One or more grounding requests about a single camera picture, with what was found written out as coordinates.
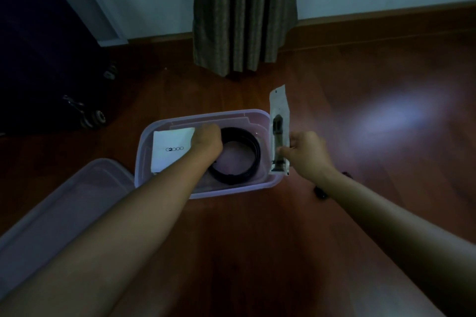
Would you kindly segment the person's right hand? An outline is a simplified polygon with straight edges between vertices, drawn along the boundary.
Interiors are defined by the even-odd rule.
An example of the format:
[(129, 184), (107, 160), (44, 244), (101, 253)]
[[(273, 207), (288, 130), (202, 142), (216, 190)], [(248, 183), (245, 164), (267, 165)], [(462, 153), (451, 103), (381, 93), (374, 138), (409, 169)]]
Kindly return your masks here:
[(317, 186), (337, 172), (327, 151), (326, 142), (315, 132), (291, 132), (290, 147), (300, 150), (299, 157), (286, 158), (298, 175)]

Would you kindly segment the person's left hand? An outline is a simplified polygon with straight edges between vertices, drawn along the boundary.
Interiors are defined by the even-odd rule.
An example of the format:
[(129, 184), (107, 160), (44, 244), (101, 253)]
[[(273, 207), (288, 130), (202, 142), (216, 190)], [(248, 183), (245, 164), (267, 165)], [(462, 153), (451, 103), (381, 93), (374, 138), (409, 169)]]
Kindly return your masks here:
[(223, 152), (223, 142), (222, 139), (198, 140), (197, 128), (195, 128), (189, 151), (194, 155), (199, 155), (202, 160), (206, 160), (209, 164), (212, 164)]

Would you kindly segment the black belt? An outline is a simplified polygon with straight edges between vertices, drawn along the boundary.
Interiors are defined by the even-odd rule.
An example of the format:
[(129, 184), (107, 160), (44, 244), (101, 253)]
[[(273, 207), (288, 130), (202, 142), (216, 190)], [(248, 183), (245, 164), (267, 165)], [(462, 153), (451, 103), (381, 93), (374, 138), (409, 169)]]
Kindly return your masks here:
[(260, 166), (261, 147), (259, 145), (259, 141), (251, 132), (243, 128), (225, 127), (221, 128), (220, 130), (223, 145), (229, 142), (238, 142), (242, 145), (245, 145), (253, 152), (254, 160), (251, 166), (241, 174), (224, 174), (216, 170), (213, 165), (210, 165), (208, 172), (215, 180), (229, 186), (248, 182), (253, 176), (256, 175)]

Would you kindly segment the clear packet with black buckle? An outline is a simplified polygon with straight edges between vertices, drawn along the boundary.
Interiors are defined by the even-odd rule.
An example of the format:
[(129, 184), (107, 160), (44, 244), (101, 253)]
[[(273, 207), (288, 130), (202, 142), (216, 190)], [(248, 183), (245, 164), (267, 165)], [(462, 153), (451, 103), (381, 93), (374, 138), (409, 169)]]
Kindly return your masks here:
[(271, 167), (269, 173), (272, 175), (288, 176), (290, 167), (289, 161), (277, 152), (277, 149), (282, 146), (290, 146), (290, 111), (286, 96), (285, 85), (282, 85), (271, 91), (269, 95), (269, 103), (269, 145), (271, 160)]

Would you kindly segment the person's left forearm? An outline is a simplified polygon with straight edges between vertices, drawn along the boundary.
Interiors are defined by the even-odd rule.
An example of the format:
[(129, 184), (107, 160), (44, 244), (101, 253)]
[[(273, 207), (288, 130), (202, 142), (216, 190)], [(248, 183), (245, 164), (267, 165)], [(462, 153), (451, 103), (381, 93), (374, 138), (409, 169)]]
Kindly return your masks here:
[(0, 303), (0, 317), (104, 317), (167, 238), (222, 147), (193, 146)]

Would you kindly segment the person's right forearm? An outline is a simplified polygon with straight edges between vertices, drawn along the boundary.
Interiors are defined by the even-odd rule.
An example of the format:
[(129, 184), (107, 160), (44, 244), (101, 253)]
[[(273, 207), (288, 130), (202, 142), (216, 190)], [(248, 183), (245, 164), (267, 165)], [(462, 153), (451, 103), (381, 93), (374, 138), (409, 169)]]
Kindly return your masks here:
[(308, 179), (333, 199), (446, 316), (476, 317), (476, 244), (336, 170)]

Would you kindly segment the white paper card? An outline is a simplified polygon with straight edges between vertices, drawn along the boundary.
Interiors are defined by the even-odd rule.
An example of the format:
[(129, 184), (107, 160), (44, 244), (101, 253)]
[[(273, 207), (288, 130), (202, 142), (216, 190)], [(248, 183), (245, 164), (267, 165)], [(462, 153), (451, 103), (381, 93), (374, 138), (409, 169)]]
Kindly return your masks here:
[(160, 173), (184, 156), (190, 149), (194, 132), (194, 127), (154, 131), (151, 172)]

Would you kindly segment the small black object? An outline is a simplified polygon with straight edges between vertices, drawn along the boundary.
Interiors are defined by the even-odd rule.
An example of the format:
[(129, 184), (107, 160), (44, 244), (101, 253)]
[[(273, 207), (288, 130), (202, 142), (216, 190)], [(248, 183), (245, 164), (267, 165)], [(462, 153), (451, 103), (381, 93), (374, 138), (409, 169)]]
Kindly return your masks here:
[[(353, 179), (352, 175), (347, 171), (342, 171), (341, 174), (348, 178)], [(314, 187), (313, 192), (319, 200), (326, 200), (329, 198), (329, 195), (325, 193), (324, 190), (319, 188), (318, 186)]]

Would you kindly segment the clear plastic storage box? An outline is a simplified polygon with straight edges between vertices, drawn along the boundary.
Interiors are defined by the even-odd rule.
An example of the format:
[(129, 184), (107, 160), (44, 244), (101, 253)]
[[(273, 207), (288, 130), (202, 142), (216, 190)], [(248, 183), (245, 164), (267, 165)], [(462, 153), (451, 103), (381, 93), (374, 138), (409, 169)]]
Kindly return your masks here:
[(256, 137), (259, 141), (262, 153), (259, 169), (250, 181), (234, 186), (220, 183), (215, 180), (209, 172), (206, 172), (196, 185), (190, 198), (202, 199), (272, 188), (277, 185), (283, 177), (282, 175), (270, 175), (268, 173), (271, 167), (269, 122), (269, 113), (259, 109), (222, 111), (152, 122), (140, 135), (135, 162), (134, 185), (136, 188), (139, 188), (153, 176), (151, 171), (153, 132), (199, 127), (204, 123), (216, 123), (220, 128), (237, 127), (245, 129)]

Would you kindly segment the grey-green curtain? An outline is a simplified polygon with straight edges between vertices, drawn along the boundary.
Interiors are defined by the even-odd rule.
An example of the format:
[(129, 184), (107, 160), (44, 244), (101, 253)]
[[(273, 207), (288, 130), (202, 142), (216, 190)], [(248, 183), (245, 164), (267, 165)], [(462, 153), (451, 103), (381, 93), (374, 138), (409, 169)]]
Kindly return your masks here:
[(195, 65), (219, 76), (274, 63), (297, 25), (297, 0), (194, 0)]

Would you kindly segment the clear plastic box lid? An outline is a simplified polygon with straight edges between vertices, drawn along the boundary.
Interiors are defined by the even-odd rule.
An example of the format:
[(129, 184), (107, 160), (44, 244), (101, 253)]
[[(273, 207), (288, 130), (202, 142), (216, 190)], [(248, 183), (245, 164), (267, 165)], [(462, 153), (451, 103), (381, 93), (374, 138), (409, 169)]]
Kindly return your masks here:
[(134, 188), (122, 164), (99, 158), (30, 210), (0, 237), (0, 301)]

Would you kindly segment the dark wheeled suitcase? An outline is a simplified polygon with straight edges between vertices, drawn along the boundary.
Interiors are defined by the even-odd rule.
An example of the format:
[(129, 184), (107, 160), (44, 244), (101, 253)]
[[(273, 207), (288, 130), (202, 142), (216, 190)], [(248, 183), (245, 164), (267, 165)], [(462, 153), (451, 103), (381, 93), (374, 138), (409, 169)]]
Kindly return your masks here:
[(104, 127), (117, 73), (67, 0), (0, 0), (0, 136)]

